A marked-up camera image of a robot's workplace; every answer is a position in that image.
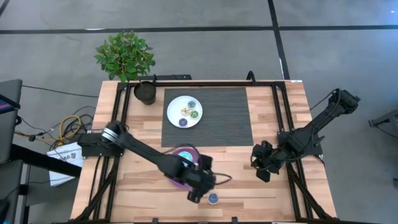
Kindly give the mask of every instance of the purple bowl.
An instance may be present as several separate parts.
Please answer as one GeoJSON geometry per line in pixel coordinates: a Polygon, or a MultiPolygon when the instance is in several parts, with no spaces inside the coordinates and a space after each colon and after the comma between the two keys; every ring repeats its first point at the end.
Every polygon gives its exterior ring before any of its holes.
{"type": "MultiPolygon", "coordinates": [[[[192,149],[190,147],[184,147],[184,148],[176,149],[172,154],[173,155],[179,155],[179,154],[186,155],[185,158],[188,159],[188,160],[192,159],[192,162],[194,162],[194,163],[197,163],[198,159],[199,159],[198,153],[194,149],[192,149]]],[[[174,184],[174,186],[176,186],[176,187],[178,187],[180,189],[187,189],[187,190],[191,189],[191,187],[188,184],[180,184],[180,183],[178,183],[178,182],[176,182],[176,181],[174,181],[172,179],[169,179],[169,180],[170,180],[171,183],[174,184]]]]}

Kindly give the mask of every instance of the wooden tabletop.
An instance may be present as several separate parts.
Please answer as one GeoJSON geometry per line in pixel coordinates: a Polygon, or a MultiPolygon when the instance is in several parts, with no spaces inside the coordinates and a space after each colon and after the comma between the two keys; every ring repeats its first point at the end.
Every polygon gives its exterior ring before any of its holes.
{"type": "MultiPolygon", "coordinates": [[[[103,82],[93,129],[104,128],[111,120],[117,85],[118,83],[114,81],[103,82]]],[[[132,94],[126,119],[129,131],[135,138],[159,151],[168,149],[160,146],[166,88],[187,87],[157,87],[156,102],[150,106],[142,104],[132,94]]],[[[286,88],[295,128],[305,126],[312,117],[303,83],[286,81],[286,88]]],[[[279,128],[271,88],[246,87],[246,92],[254,143],[259,144],[267,140],[276,145],[279,128]]],[[[121,117],[123,99],[124,93],[121,96],[118,119],[121,117]]],[[[287,127],[281,92],[279,100],[287,127]]],[[[151,222],[154,217],[159,218],[160,222],[230,222],[231,217],[237,217],[242,222],[295,220],[285,167],[281,169],[279,175],[272,174],[271,181],[265,183],[256,177],[256,171],[250,167],[249,156],[252,146],[198,147],[198,150],[201,154],[213,158],[214,172],[226,173],[233,177],[231,182],[218,185],[210,192],[218,194],[217,205],[208,204],[207,195],[199,204],[189,202],[187,192],[176,189],[155,165],[130,151],[125,151],[119,165],[111,221],[151,222]]],[[[88,204],[96,161],[95,157],[84,161],[71,218],[77,217],[88,204]]],[[[313,156],[307,156],[302,161],[309,191],[327,213],[335,216],[323,164],[313,156]]],[[[98,166],[96,183],[101,167],[98,166]]],[[[299,189],[297,194],[301,214],[304,217],[305,209],[299,189]]],[[[107,195],[106,192],[103,197],[100,218],[104,217],[107,195]]]]}

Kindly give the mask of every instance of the potted plant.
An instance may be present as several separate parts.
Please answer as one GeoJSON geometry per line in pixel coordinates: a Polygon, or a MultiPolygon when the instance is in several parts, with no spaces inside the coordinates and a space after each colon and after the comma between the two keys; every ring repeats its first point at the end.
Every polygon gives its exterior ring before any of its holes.
{"type": "Polygon", "coordinates": [[[119,77],[122,83],[139,80],[134,87],[134,95],[146,105],[155,102],[156,88],[152,82],[142,82],[139,75],[148,75],[150,67],[155,65],[154,54],[148,51],[145,40],[139,38],[133,31],[122,32],[116,36],[109,36],[109,43],[96,48],[98,54],[94,56],[101,69],[113,80],[119,77]]]}

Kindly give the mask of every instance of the concrete floor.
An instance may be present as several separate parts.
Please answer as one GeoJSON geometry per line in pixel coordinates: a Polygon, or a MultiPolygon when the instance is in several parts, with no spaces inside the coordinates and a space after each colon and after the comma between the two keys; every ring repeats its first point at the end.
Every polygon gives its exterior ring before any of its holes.
{"type": "MultiPolygon", "coordinates": [[[[275,8],[280,26],[398,24],[398,1],[278,0],[275,8]]],[[[0,17],[0,30],[271,25],[263,0],[11,0],[0,17]]],[[[25,85],[97,95],[107,75],[93,55],[108,35],[1,34],[0,80],[21,78],[25,85]]],[[[282,78],[273,31],[139,35],[154,47],[153,72],[158,75],[237,79],[253,70],[257,79],[282,78]]],[[[395,223],[398,190],[392,178],[398,177],[398,140],[369,128],[368,120],[398,106],[398,30],[301,30],[282,31],[281,36],[290,77],[303,80],[310,106],[336,87],[362,99],[354,114],[322,131],[338,216],[395,223]]],[[[96,99],[24,88],[20,115],[47,129],[86,105],[95,106],[96,99]]],[[[34,133],[27,126],[18,129],[34,133]]],[[[40,142],[15,142],[43,153],[48,149],[40,142]]],[[[53,202],[32,206],[29,223],[68,220],[74,195],[63,192],[53,202]]]]}

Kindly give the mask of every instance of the white plate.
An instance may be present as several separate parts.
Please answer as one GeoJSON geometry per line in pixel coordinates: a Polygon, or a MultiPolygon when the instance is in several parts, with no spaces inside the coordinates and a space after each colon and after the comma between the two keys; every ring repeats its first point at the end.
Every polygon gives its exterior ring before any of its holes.
{"type": "Polygon", "coordinates": [[[167,118],[174,126],[178,128],[191,128],[200,121],[202,114],[203,108],[201,107],[200,102],[192,96],[179,96],[171,101],[171,103],[167,107],[167,118]],[[197,119],[192,119],[189,115],[184,116],[181,114],[181,110],[184,107],[188,108],[188,102],[191,100],[193,100],[197,104],[195,109],[193,109],[199,113],[199,117],[197,119]],[[185,118],[187,120],[187,125],[184,127],[180,126],[178,123],[181,118],[185,118]]]}

